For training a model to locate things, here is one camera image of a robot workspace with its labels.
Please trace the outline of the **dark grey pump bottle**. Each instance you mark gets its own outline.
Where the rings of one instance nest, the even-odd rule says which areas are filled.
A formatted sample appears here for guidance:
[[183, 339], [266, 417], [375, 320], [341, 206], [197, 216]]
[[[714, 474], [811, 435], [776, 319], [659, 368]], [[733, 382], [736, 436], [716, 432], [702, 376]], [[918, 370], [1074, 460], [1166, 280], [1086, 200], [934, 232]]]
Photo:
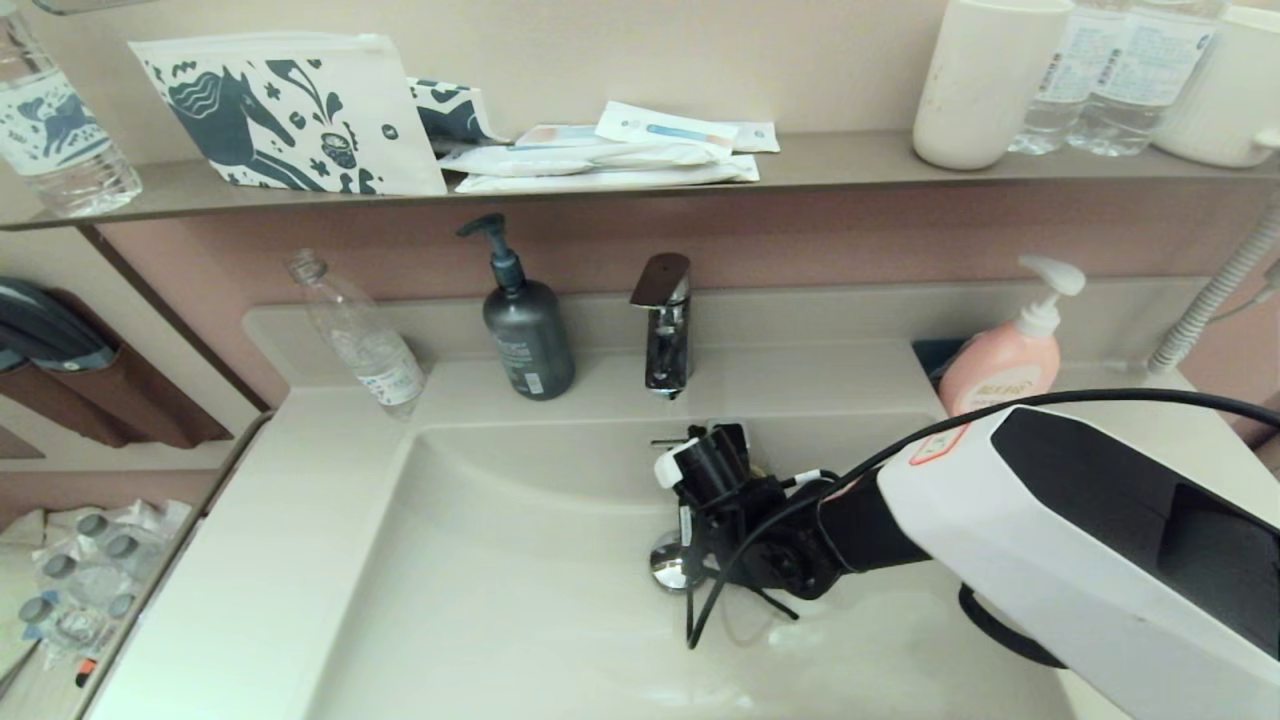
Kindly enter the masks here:
[[457, 231], [481, 233], [492, 254], [495, 288], [483, 302], [483, 320], [500, 365], [515, 392], [532, 401], [564, 395], [573, 384], [576, 364], [556, 292], [527, 278], [518, 255], [506, 238], [506, 215], [490, 213]]

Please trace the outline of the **plastic wrapped bottle pack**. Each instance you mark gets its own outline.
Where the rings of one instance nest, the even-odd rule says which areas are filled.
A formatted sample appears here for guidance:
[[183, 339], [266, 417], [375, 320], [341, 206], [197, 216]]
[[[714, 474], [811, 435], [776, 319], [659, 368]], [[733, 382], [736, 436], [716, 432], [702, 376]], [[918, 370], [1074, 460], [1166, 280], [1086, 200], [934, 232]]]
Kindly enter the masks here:
[[138, 500], [119, 509], [36, 509], [0, 527], [0, 693], [35, 656], [79, 662], [83, 685], [159, 574], [192, 512]]

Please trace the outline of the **white ceramic sink basin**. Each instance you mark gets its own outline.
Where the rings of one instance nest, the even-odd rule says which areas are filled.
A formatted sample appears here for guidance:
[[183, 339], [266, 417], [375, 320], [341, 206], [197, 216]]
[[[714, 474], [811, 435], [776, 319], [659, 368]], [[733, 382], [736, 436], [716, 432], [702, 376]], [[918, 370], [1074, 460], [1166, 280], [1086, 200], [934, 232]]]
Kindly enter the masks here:
[[852, 577], [791, 623], [727, 591], [696, 650], [649, 553], [676, 527], [653, 464], [695, 421], [765, 468], [846, 471], [943, 416], [914, 340], [961, 338], [1028, 281], [692, 292], [694, 372], [643, 382], [646, 313], [563, 301], [579, 365], [507, 384], [476, 300], [388, 304], [434, 366], [397, 421], [300, 305], [242, 325], [291, 384], [151, 600], [88, 720], [1126, 720], [1014, 657], [936, 562]]

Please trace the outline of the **plain white cup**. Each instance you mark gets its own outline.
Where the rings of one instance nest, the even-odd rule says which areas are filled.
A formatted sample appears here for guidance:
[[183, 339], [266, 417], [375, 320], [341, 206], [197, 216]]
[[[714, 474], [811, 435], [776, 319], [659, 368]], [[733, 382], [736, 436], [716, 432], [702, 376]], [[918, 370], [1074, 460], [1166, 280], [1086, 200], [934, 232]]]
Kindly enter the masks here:
[[997, 164], [1059, 46], [1073, 0], [948, 0], [911, 129], [914, 152], [947, 170]]

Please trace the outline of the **brown hair dryer holder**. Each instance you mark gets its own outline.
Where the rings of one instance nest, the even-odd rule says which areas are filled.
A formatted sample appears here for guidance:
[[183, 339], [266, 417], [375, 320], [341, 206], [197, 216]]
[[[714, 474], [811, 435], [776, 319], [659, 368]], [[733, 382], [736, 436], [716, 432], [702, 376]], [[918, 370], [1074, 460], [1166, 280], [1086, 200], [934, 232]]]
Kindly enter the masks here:
[[0, 397], [111, 448], [161, 443], [188, 450], [232, 438], [221, 423], [160, 373], [88, 304], [65, 290], [40, 288], [113, 341], [116, 359], [105, 369], [72, 374], [23, 363], [0, 372]]

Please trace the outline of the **ribbed white cup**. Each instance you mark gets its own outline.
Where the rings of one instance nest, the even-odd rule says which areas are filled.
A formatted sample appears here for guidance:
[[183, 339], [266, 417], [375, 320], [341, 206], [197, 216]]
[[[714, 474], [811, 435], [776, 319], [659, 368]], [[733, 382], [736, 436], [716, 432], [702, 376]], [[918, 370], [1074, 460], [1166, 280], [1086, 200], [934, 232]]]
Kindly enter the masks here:
[[1280, 12], [1234, 6], [1152, 145], [1229, 169], [1280, 156]]

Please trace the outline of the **dark blue soap dish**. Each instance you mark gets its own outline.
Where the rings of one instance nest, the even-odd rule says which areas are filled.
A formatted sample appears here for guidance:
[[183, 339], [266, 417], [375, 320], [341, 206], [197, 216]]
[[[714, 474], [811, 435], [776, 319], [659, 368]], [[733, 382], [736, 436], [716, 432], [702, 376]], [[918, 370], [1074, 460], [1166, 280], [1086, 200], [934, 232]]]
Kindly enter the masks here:
[[968, 342], [965, 338], [916, 340], [911, 350], [929, 382], [937, 383]]

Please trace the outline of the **white pouch blue horse print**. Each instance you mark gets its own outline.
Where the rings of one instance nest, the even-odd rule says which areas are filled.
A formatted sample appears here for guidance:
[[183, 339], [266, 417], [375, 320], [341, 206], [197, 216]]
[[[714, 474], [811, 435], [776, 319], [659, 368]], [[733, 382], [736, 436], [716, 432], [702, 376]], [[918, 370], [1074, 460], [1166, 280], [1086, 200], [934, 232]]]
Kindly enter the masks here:
[[134, 41], [131, 51], [229, 184], [447, 191], [401, 54], [385, 35], [214, 35]]

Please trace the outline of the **long white plastic packet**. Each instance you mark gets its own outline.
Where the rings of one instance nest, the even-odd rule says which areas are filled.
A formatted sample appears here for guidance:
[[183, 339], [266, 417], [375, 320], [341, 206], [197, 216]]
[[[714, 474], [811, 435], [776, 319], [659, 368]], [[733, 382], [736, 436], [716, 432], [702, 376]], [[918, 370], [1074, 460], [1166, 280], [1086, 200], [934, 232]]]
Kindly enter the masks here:
[[609, 143], [593, 146], [486, 146], [454, 150], [438, 161], [444, 170], [506, 178], [575, 176], [593, 170], [703, 167], [721, 161], [714, 152], [685, 143]]

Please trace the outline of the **small white blue print pouch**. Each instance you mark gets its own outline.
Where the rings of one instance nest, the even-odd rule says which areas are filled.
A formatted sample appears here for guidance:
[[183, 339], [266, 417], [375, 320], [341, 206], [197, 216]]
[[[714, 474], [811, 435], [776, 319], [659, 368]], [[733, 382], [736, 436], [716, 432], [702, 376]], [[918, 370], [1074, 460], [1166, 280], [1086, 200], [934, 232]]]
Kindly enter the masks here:
[[419, 119], [440, 155], [460, 146], [508, 145], [497, 133], [480, 88], [434, 79], [407, 78]]

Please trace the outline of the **white sachet blue orange print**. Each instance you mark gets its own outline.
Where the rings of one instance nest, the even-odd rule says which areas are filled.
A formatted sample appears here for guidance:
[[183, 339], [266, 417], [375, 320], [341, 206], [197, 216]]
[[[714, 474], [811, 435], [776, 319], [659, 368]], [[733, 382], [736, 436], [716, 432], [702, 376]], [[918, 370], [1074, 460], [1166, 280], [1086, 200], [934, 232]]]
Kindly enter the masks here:
[[609, 101], [595, 123], [595, 135], [622, 143], [687, 145], [723, 160], [733, 154], [740, 128]]

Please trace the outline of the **dark grey hair dryer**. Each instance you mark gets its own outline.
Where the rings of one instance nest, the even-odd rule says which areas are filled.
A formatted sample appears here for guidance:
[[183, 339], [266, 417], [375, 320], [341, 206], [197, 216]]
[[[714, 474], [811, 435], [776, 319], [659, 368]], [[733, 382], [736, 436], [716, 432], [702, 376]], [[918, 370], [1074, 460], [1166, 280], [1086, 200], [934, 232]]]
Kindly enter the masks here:
[[0, 277], [0, 372], [33, 363], [72, 374], [101, 370], [116, 345], [40, 287]]

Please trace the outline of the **pale pink blue sachet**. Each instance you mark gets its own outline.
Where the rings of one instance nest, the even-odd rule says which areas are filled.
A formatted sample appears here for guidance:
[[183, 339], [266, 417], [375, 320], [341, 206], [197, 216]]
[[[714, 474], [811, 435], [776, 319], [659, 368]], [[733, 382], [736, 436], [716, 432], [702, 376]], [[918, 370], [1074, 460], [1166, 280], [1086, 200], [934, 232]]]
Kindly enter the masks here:
[[611, 141], [596, 133], [594, 124], [539, 124], [522, 133], [515, 147], [590, 147]]

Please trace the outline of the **flat white plastic packet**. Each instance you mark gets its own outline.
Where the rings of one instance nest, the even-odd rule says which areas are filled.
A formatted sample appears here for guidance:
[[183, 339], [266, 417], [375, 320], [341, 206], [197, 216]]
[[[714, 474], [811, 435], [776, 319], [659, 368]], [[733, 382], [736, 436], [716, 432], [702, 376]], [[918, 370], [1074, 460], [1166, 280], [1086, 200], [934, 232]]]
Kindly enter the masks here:
[[760, 172], [755, 158], [741, 155], [731, 156], [726, 161], [695, 167], [605, 169], [572, 176], [508, 178], [471, 174], [462, 179], [454, 191], [465, 195], [613, 192], [698, 184], [755, 183], [759, 179]]

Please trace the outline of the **clear water bottle white label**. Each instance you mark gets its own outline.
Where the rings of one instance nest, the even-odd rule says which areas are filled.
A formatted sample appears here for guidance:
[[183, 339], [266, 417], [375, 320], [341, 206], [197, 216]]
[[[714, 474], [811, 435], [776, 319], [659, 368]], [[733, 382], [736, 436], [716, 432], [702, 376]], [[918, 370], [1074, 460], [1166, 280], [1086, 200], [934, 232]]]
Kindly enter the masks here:
[[1020, 133], [1007, 150], [1044, 155], [1061, 149], [1089, 97], [1096, 60], [1115, 15], [1105, 0], [1071, 0], [1073, 10], [1059, 38]]
[[1133, 0], [1068, 143], [1105, 158], [1147, 149], [1233, 0]]

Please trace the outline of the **chrome faucet with lever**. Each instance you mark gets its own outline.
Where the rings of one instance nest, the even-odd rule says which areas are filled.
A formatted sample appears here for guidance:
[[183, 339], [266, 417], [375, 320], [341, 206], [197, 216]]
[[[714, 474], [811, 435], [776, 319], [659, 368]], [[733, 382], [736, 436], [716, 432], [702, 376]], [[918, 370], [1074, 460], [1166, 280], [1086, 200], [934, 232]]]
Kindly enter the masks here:
[[677, 398], [692, 374], [691, 261], [678, 252], [648, 259], [630, 296], [630, 304], [648, 313], [644, 384], [650, 392]]

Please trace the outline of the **water bottle blue horse label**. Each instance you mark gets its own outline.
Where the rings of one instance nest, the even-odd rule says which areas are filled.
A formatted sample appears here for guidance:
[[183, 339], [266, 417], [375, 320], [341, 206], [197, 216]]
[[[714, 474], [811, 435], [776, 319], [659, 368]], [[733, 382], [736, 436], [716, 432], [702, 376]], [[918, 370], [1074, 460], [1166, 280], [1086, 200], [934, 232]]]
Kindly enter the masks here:
[[0, 0], [0, 159], [56, 217], [113, 211], [143, 190], [15, 0]]

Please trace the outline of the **chrome drain stopper cap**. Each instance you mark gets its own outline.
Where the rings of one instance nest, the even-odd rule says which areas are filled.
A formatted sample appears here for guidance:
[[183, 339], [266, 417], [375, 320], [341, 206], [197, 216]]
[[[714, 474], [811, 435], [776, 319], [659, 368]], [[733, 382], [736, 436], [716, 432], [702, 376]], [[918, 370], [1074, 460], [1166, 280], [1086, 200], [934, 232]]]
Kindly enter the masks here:
[[648, 562], [653, 580], [664, 592], [687, 593], [705, 580], [701, 566], [694, 562], [692, 548], [684, 542], [680, 530], [660, 536], [650, 548]]

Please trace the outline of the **grey wall shelf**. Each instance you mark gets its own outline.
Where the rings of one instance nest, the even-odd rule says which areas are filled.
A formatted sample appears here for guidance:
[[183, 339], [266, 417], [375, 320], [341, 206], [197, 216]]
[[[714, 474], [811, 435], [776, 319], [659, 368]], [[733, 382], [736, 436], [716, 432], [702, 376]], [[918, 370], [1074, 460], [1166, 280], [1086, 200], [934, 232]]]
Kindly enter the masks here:
[[[1065, 149], [1043, 156], [1007, 155], [982, 170], [946, 170], [923, 161], [911, 145], [911, 136], [905, 129], [786, 135], [781, 140], [781, 152], [756, 158], [762, 177], [755, 183], [640, 188], [637, 195], [680, 197], [1083, 182], [1280, 184], [1280, 159], [1254, 168], [1228, 169], [1188, 161], [1157, 149], [1147, 149], [1133, 158], [1102, 158]], [[46, 210], [23, 214], [0, 208], [0, 232], [325, 206], [412, 208], [527, 200], [526, 193], [460, 193], [462, 176], [458, 173], [445, 173], [447, 191], [436, 196], [315, 193], [236, 186], [224, 182], [207, 163], [197, 160], [145, 164], [138, 173], [143, 192], [114, 211], [60, 218]]]

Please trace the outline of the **empty clear plastic bottle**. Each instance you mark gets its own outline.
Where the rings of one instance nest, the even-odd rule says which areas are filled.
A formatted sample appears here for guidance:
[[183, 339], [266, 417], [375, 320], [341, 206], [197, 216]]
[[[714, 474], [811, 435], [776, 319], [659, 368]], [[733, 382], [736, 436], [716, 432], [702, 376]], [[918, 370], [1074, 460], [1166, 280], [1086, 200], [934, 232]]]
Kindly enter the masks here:
[[287, 268], [325, 345], [385, 414], [408, 420], [425, 389], [428, 372], [404, 337], [358, 286], [330, 269], [315, 250], [296, 251]]

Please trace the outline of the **pink soap pump bottle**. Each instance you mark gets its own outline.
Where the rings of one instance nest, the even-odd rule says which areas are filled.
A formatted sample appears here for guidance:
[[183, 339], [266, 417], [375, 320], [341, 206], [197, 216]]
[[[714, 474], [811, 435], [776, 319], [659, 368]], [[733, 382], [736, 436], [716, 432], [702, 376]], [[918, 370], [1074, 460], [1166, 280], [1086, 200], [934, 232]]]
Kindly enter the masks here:
[[955, 355], [938, 383], [950, 416], [1043, 395], [1059, 374], [1057, 302], [1079, 295], [1085, 274], [1042, 255], [1021, 255], [1019, 264], [1044, 282], [1046, 296], [1020, 307], [1011, 320], [975, 334]]

